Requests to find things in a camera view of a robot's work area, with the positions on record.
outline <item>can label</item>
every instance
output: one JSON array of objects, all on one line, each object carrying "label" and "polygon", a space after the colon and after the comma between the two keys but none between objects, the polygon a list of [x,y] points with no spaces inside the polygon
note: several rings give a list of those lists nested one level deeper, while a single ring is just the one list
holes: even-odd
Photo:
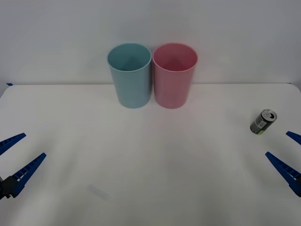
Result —
[{"label": "can label", "polygon": [[255,119],[255,121],[250,125],[250,130],[255,133],[259,134],[261,129],[266,125],[267,123],[263,120],[261,114]]},{"label": "can label", "polygon": [[261,115],[259,115],[255,120],[255,124],[258,128],[262,129],[267,123],[263,120]]}]

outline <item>cup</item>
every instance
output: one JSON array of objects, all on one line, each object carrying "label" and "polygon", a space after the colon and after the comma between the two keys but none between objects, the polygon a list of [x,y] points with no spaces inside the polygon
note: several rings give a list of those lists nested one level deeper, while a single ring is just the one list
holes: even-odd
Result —
[{"label": "cup", "polygon": [[178,108],[185,104],[197,53],[181,43],[168,43],[153,53],[155,99],[165,108]]},{"label": "cup", "polygon": [[119,102],[128,108],[146,105],[151,97],[151,52],[137,43],[125,43],[108,54]]}]

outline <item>white wall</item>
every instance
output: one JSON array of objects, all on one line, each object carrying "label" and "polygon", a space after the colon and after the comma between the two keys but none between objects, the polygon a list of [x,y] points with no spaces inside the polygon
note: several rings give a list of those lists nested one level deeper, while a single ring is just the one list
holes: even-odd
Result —
[{"label": "white wall", "polygon": [[1,82],[111,82],[125,41],[191,45],[195,82],[301,82],[300,0],[0,1]]}]

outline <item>cup rim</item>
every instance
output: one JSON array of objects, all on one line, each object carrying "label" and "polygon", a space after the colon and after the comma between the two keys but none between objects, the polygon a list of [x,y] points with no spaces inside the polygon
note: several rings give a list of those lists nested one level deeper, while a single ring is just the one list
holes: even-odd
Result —
[{"label": "cup rim", "polygon": [[[194,64],[192,67],[190,67],[190,68],[188,68],[188,69],[186,69],[186,70],[183,70],[183,71],[170,71],[170,70],[165,69],[165,68],[161,67],[160,65],[158,65],[158,64],[156,63],[155,57],[154,57],[156,51],[157,51],[159,48],[161,48],[161,47],[163,47],[163,46],[166,46],[166,45],[170,45],[170,44],[178,44],[178,45],[182,45],[182,46],[186,46],[186,47],[190,48],[190,49],[196,54],[196,56],[197,56],[197,60],[196,60],[195,64]],[[155,49],[155,51],[154,51],[153,54],[152,54],[152,61],[154,62],[154,64],[155,64],[157,67],[161,68],[162,70],[164,70],[164,71],[166,71],[166,72],[182,73],[182,72],[189,71],[189,70],[191,70],[191,69],[193,69],[193,68],[195,68],[195,67],[197,66],[197,64],[198,64],[198,54],[197,54],[197,52],[196,52],[191,46],[189,46],[189,45],[186,45],[186,44],[181,43],[181,42],[168,42],[168,43],[165,43],[165,44],[163,44],[163,45],[161,45],[161,46],[159,46],[159,47],[157,47],[157,48]]]},{"label": "cup rim", "polygon": [[[119,46],[127,45],[127,44],[136,44],[136,45],[139,45],[139,46],[142,46],[142,47],[146,48],[146,49],[148,50],[148,52],[150,53],[150,60],[147,62],[147,64],[145,64],[143,67],[141,67],[141,68],[139,68],[139,69],[136,69],[136,70],[133,70],[133,71],[122,71],[122,70],[116,69],[116,68],[114,68],[113,66],[111,66],[111,64],[109,63],[109,54],[112,52],[113,49],[115,49],[115,48],[117,48],[117,47],[119,47]],[[142,45],[142,44],[140,44],[140,43],[138,43],[138,42],[125,42],[125,43],[122,43],[122,44],[120,44],[120,45],[117,45],[117,46],[113,47],[113,48],[109,51],[109,53],[108,53],[108,55],[107,55],[107,62],[108,62],[108,64],[109,64],[110,68],[112,68],[112,69],[114,69],[114,70],[116,70],[116,71],[118,71],[118,72],[123,72],[123,73],[137,72],[137,71],[139,71],[139,70],[141,70],[141,69],[147,67],[147,66],[150,64],[151,60],[152,60],[152,53],[151,53],[150,49],[147,48],[145,45]]]}]

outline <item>blue cup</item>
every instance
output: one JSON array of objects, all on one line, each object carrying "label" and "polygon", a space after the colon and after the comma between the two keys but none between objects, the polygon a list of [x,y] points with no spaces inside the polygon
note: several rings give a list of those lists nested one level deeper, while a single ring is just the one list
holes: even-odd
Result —
[{"label": "blue cup", "polygon": [[109,52],[108,63],[119,102],[128,108],[146,105],[151,97],[150,50],[125,43]]}]

